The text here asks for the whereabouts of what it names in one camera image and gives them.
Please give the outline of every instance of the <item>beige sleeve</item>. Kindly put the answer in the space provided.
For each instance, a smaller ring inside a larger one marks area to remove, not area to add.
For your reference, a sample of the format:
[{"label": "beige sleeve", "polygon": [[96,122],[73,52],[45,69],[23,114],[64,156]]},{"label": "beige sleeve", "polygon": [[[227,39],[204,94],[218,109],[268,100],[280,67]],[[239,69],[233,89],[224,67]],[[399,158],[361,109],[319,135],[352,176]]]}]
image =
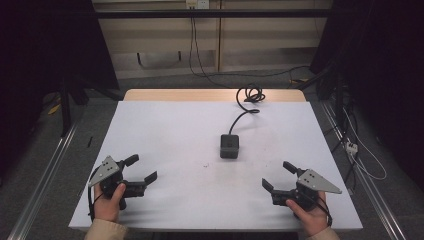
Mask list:
[{"label": "beige sleeve", "polygon": [[122,240],[128,228],[113,222],[94,219],[85,240]]},{"label": "beige sleeve", "polygon": [[306,240],[340,240],[340,238],[331,227],[328,227],[314,236],[308,237]]}]

